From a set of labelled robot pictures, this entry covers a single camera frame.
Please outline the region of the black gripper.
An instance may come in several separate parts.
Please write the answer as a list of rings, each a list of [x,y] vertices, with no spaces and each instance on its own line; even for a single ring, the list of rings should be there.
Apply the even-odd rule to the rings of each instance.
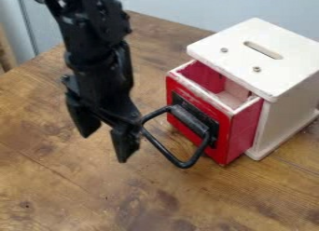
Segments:
[[[65,54],[74,74],[63,80],[66,106],[79,134],[88,138],[105,122],[112,129],[116,156],[126,163],[140,149],[141,113],[133,104],[133,63],[128,43],[121,43],[100,61],[75,63]]]

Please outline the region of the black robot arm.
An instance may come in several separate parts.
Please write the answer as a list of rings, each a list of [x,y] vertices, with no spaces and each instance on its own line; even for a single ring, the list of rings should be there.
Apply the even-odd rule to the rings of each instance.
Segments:
[[[82,137],[112,127],[116,156],[125,163],[140,149],[141,113],[133,103],[133,32],[120,0],[35,0],[57,23],[65,43],[66,106]]]

